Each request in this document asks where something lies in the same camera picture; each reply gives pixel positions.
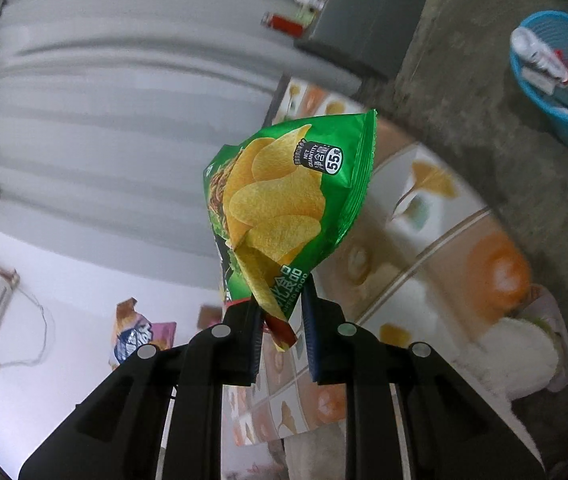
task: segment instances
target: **gray curtain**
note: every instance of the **gray curtain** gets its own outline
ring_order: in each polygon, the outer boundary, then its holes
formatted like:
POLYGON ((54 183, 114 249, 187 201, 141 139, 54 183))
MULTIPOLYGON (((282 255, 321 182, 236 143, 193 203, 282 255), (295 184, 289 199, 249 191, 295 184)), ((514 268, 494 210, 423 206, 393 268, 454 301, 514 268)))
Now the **gray curtain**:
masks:
POLYGON ((202 171, 257 131, 282 73, 359 80, 267 30, 293 0, 5 0, 0 200, 215 255, 202 171))

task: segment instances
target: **pink snack package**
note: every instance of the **pink snack package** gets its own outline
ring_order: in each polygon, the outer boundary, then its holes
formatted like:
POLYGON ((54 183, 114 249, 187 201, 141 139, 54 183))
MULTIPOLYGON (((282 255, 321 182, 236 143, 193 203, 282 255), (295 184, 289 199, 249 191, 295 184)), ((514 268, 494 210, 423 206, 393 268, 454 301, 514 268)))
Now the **pink snack package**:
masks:
POLYGON ((137 302, 135 298, 128 298, 118 304, 110 340, 109 363, 113 370, 142 345, 153 344, 160 350, 173 347, 177 323, 151 323, 135 311, 137 302))

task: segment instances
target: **green chip bag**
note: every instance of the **green chip bag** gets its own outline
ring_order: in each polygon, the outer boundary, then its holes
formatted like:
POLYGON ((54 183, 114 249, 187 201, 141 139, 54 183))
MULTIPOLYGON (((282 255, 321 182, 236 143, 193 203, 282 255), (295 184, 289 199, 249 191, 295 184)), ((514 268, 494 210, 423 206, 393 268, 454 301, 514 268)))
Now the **green chip bag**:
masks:
POLYGON ((300 119, 223 146, 204 171, 226 304, 253 294, 280 348, 311 270, 362 208, 373 170, 376 112, 300 119))

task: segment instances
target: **white bottle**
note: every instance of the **white bottle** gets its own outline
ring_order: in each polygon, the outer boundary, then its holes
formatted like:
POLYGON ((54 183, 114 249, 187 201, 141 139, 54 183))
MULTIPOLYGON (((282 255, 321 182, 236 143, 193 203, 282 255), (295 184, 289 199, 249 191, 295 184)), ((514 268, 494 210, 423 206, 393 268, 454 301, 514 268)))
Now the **white bottle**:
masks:
POLYGON ((524 61, 534 64, 562 83, 568 81, 568 69, 555 52, 526 27, 516 28, 510 35, 510 46, 524 61))

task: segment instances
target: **gray floor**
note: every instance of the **gray floor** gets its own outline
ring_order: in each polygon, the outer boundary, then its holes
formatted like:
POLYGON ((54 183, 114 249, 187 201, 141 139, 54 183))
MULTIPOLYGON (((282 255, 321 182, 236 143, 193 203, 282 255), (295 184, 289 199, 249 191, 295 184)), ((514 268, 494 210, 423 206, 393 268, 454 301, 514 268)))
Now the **gray floor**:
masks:
MULTIPOLYGON (((362 98, 403 124, 481 193, 528 255, 568 326, 568 148, 515 82, 509 35, 568 0, 430 0, 394 84, 362 98)), ((568 387, 515 405, 552 478, 568 472, 568 387)))

